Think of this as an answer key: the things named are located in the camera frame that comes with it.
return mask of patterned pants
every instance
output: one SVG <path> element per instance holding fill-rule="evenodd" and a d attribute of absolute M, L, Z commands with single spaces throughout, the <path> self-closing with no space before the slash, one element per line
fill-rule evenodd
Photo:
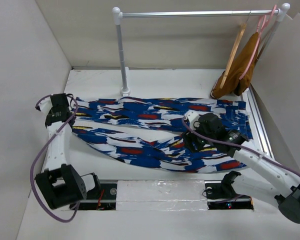
<path fill-rule="evenodd" d="M 95 150 L 126 164 L 186 173 L 213 173 L 245 167 L 216 148 L 206 145 L 200 152 L 185 148 L 180 135 L 156 141 L 91 127 L 88 122 L 183 133 L 181 118 L 188 110 L 200 115 L 214 113 L 227 129 L 239 130 L 252 139 L 244 101 L 203 98 L 123 97 L 87 101 L 77 98 L 79 109 L 73 133 Z"/>

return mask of brown garment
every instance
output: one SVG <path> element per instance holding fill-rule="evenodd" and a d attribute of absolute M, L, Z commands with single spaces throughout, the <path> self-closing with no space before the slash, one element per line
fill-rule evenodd
<path fill-rule="evenodd" d="M 253 57 L 253 60 L 251 62 L 251 65 L 244 75 L 244 77 L 239 80 L 240 76 L 244 73 L 246 70 L 248 63 L 250 61 L 251 55 L 253 54 L 257 41 L 258 41 L 259 33 L 254 33 L 249 41 L 246 43 L 240 54 L 236 57 L 236 59 L 233 60 L 233 63 L 230 67 L 228 76 L 226 77 L 226 80 L 224 82 L 223 88 L 220 89 L 220 84 L 222 81 L 222 78 L 224 76 L 224 73 L 221 75 L 221 77 L 216 82 L 215 86 L 213 87 L 213 90 L 211 92 L 211 97 L 214 99 L 219 99 L 224 95 L 230 94 L 234 92 L 235 95 L 240 96 L 250 85 L 252 74 L 255 69 L 255 62 L 258 55 L 258 48 L 256 50 L 256 53 Z"/>

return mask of white table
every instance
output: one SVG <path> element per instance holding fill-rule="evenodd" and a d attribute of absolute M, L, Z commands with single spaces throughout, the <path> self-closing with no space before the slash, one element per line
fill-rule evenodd
<path fill-rule="evenodd" d="M 208 98 L 220 69 L 130 70 L 131 96 L 138 98 Z M 121 73 L 119 70 L 72 70 L 65 93 L 82 98 L 120 98 Z M 258 108 L 251 92 L 242 97 L 229 95 L 227 100 L 244 100 L 251 112 L 249 123 L 254 142 L 266 152 L 271 152 Z M 172 133 L 147 129 L 106 125 L 155 140 Z M 88 147 L 82 140 L 70 139 L 71 164 L 83 175 L 95 172 L 101 180 L 221 180 L 225 173 L 178 173 L 128 165 Z M 241 173 L 263 180 L 251 169 Z M 201 210 L 201 211 L 79 211 L 68 224 L 50 218 L 30 194 L 18 240 L 300 240 L 300 224 L 287 220 L 274 207 L 254 200 L 251 210 Z M 69 211 L 56 210 L 68 218 Z"/>

